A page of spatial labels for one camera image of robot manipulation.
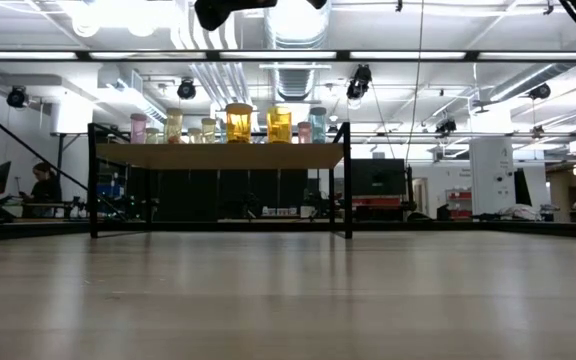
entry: air duct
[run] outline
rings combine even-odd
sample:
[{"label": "air duct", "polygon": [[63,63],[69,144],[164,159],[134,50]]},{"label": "air duct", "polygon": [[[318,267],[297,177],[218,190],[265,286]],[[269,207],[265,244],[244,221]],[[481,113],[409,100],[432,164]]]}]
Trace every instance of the air duct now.
[{"label": "air duct", "polygon": [[[320,10],[307,1],[279,1],[266,9],[266,40],[271,49],[321,49],[327,37],[331,1]],[[286,101],[303,101],[314,85],[314,70],[277,69],[273,80]]]},{"label": "air duct", "polygon": [[[571,46],[576,50],[576,42]],[[498,103],[510,100],[518,95],[524,94],[537,86],[554,79],[555,77],[568,72],[576,67],[575,63],[570,64],[536,64],[522,71],[512,79],[495,86],[487,93],[483,94],[483,103]]]}]

